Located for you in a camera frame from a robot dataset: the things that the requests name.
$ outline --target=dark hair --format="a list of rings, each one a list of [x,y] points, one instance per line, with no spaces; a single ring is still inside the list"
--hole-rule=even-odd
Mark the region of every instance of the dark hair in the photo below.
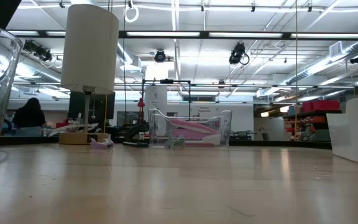
[[[32,111],[40,111],[41,110],[40,101],[34,97],[29,99],[23,107],[27,110],[32,110]]]

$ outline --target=white wall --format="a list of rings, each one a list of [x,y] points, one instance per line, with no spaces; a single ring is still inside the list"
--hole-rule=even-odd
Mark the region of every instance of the white wall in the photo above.
[[[257,133],[254,136],[255,141],[263,141],[262,133],[259,131],[260,128],[266,130],[271,141],[288,141],[288,136],[284,131],[283,118],[255,118],[254,131]]]
[[[114,119],[110,120],[112,126],[117,125],[117,112],[124,111],[124,103],[116,103],[114,106]],[[203,117],[212,117],[218,115],[223,110],[232,111],[232,131],[254,130],[254,107],[248,104],[209,104],[209,103],[192,103],[190,115],[200,113]],[[139,111],[137,103],[127,103],[127,111]],[[168,112],[177,112],[178,116],[188,116],[187,103],[169,103]],[[145,111],[145,119],[148,120],[148,114]]]

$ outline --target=lamp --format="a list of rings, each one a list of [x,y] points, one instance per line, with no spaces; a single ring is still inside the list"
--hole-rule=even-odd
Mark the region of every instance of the lamp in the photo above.
[[[68,8],[61,86],[85,93],[84,132],[91,94],[114,91],[117,42],[118,19],[113,13],[90,4]]]

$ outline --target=shelf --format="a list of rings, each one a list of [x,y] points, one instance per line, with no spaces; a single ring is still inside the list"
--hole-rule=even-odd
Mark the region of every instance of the shelf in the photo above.
[[[304,118],[304,117],[307,117],[307,116],[325,115],[325,114],[328,114],[328,113],[342,113],[342,111],[340,111],[340,110],[308,111],[308,112],[299,113],[298,118]],[[295,114],[283,116],[283,118],[284,119],[295,118]]]

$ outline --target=wooden table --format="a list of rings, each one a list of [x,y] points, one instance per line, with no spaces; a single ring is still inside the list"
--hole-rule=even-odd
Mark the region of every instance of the wooden table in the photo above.
[[[322,149],[1,147],[0,223],[358,223],[358,164]]]

